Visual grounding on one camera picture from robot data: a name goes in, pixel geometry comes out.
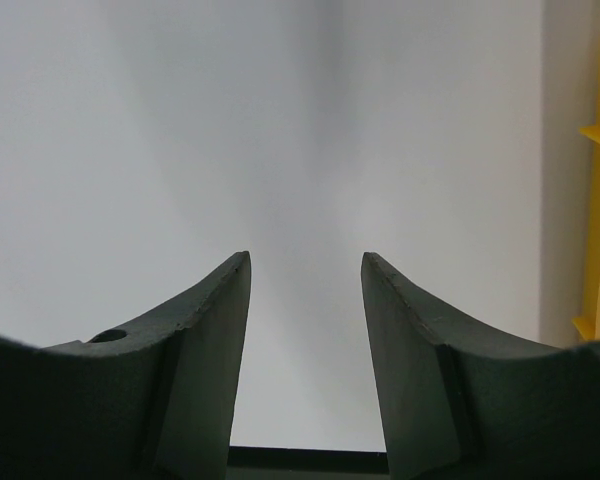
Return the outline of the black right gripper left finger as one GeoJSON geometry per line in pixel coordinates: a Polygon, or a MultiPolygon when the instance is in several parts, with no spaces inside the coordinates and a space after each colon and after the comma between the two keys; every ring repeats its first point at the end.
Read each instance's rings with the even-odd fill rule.
{"type": "Polygon", "coordinates": [[[251,291],[233,254],[87,342],[0,337],[0,479],[221,479],[251,291]]]}

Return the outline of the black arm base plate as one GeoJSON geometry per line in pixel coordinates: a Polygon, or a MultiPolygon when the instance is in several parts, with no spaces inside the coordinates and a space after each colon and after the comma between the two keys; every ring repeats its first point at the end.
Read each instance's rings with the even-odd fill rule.
{"type": "Polygon", "coordinates": [[[389,479],[382,452],[231,446],[226,479],[389,479]]]}

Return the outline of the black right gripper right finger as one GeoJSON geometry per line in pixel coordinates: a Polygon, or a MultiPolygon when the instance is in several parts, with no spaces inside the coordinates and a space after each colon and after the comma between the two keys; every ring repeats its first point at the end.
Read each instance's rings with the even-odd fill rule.
{"type": "Polygon", "coordinates": [[[600,341],[555,348],[361,265],[394,479],[600,479],[600,341]]]}

